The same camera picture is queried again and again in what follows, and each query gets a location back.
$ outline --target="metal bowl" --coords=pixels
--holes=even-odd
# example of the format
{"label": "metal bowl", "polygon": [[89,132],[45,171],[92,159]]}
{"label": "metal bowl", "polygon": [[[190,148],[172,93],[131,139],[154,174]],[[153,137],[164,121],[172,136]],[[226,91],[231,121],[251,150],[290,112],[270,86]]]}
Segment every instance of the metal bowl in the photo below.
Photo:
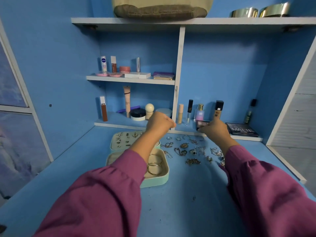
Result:
{"label": "metal bowl", "polygon": [[289,2],[275,4],[261,9],[259,17],[288,17],[289,10]]}
{"label": "metal bowl", "polygon": [[258,9],[254,7],[247,7],[232,11],[229,17],[257,17],[257,15]]}

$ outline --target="mint green jewelry box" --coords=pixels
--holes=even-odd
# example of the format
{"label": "mint green jewelry box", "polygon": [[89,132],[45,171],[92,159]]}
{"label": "mint green jewelry box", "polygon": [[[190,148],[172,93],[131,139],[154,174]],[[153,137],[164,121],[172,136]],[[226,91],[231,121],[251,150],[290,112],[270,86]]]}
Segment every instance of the mint green jewelry box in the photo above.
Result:
{"label": "mint green jewelry box", "polygon": [[[113,135],[110,149],[111,153],[108,155],[106,160],[106,165],[112,164],[119,156],[124,152],[124,150],[129,148],[142,134],[142,131],[130,131],[130,132],[119,132]],[[150,166],[150,172],[159,173],[159,175],[151,175],[146,172],[144,175],[145,179],[140,185],[141,188],[151,187],[156,185],[165,184],[169,178],[169,165],[166,159],[166,155],[163,150],[160,149],[160,141],[156,143],[155,147],[150,153],[149,163],[161,163],[160,166]]]}

